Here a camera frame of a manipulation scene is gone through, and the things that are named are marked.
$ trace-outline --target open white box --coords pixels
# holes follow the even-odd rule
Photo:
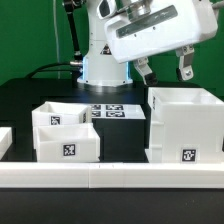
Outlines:
[[[33,127],[91,122],[91,106],[85,104],[45,102],[32,111]]]
[[[38,162],[97,162],[100,138],[92,124],[35,127]]]
[[[201,88],[150,88],[150,162],[224,161],[224,103]]]
[[[12,144],[12,128],[0,128],[0,159],[4,156],[9,146]]]

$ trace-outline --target green background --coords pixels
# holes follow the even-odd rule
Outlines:
[[[88,51],[88,17],[86,8],[74,13],[81,51]],[[61,61],[72,59],[73,48],[69,25],[62,0],[57,0],[57,20]],[[0,85],[45,64],[57,61],[53,26],[53,0],[0,1]],[[215,38],[195,45],[191,82],[224,97],[224,10],[219,17],[219,30]],[[160,81],[177,82],[175,52],[150,58],[150,66]],[[141,80],[131,70],[133,79]],[[38,74],[37,77],[57,78],[56,73]]]

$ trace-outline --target white box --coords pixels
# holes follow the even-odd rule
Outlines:
[[[202,88],[150,88],[150,162],[224,161],[224,103]]]
[[[92,124],[35,127],[38,162],[97,162],[100,138]]]
[[[0,128],[0,159],[4,156],[9,146],[12,144],[12,128]]]
[[[45,102],[32,111],[33,127],[91,122],[91,107],[85,104]]]

